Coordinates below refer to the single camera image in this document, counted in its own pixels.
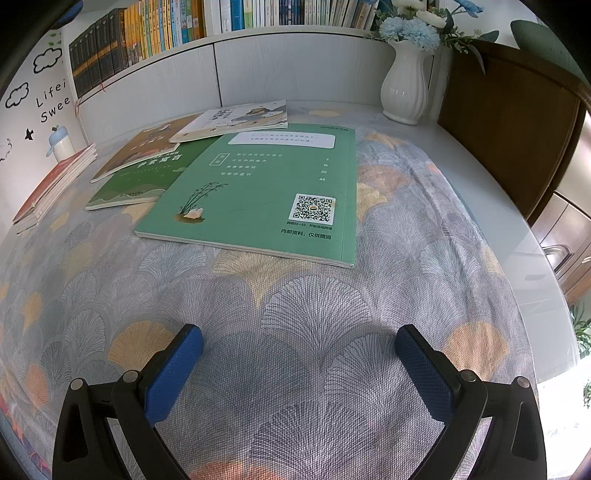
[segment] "cloud sticker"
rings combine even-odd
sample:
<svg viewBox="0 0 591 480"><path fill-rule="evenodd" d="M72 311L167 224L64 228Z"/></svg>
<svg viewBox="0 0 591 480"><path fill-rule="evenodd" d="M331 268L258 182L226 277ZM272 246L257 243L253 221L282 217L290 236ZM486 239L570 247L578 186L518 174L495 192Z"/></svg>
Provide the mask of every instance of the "cloud sticker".
<svg viewBox="0 0 591 480"><path fill-rule="evenodd" d="M29 82L23 83L20 87L16 87L8 98L6 99L6 103L4 104L6 108L10 108L12 106L17 106L21 103L27 95L29 94Z"/></svg>
<svg viewBox="0 0 591 480"><path fill-rule="evenodd" d="M40 53L33 60L33 73L41 73L45 69L53 67L61 58L61 48L49 47L43 53Z"/></svg>

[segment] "white flower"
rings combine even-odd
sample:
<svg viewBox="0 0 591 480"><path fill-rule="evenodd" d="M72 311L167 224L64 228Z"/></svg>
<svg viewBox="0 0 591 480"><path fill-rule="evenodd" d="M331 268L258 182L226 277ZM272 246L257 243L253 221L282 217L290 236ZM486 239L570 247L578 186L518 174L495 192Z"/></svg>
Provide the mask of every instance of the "white flower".
<svg viewBox="0 0 591 480"><path fill-rule="evenodd" d="M194 208L189 213L187 213L186 215L183 215L183 216L185 218L190 218L192 220L195 220L196 218L201 218L201 214L202 213L203 213L203 209L202 208Z"/></svg>
<svg viewBox="0 0 591 480"><path fill-rule="evenodd" d="M435 28L443 28L447 22L445 18L441 18L439 15L427 11L418 11L417 17Z"/></svg>
<svg viewBox="0 0 591 480"><path fill-rule="evenodd" d="M415 10L426 10L427 0L392 0L393 6L398 9L414 8Z"/></svg>

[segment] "potted plant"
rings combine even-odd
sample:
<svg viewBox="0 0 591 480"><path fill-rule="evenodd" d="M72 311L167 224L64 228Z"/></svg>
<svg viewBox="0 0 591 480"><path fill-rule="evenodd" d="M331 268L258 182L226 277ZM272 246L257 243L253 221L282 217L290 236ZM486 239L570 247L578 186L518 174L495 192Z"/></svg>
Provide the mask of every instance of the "potted plant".
<svg viewBox="0 0 591 480"><path fill-rule="evenodd" d="M441 46L461 53L472 51L483 68L482 58L471 45L475 38L495 41L498 32L466 35L455 25L456 15L478 17L483 8L469 0L454 0L453 11L436 8L429 0L392 0L378 13L377 39L396 50L396 59L382 84L384 115L391 120L416 125L427 107L427 82L423 61Z"/></svg>

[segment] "wooden cabinet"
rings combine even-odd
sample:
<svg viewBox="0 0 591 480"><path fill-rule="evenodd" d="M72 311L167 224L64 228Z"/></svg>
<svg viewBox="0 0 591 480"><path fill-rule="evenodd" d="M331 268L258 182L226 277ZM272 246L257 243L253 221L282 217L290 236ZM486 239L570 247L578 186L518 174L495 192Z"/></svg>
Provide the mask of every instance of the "wooden cabinet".
<svg viewBox="0 0 591 480"><path fill-rule="evenodd" d="M517 48L475 46L486 74L474 56L454 54L438 122L533 225L569 166L591 90L567 70Z"/></svg>

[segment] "stack of books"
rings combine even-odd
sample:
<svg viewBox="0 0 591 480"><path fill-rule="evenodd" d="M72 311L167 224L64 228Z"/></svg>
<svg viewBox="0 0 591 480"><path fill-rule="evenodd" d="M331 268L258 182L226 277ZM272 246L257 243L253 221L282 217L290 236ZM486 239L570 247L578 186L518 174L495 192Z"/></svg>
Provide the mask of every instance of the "stack of books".
<svg viewBox="0 0 591 480"><path fill-rule="evenodd" d="M41 222L58 197L95 158L96 146L92 144L53 167L13 218L16 233Z"/></svg>

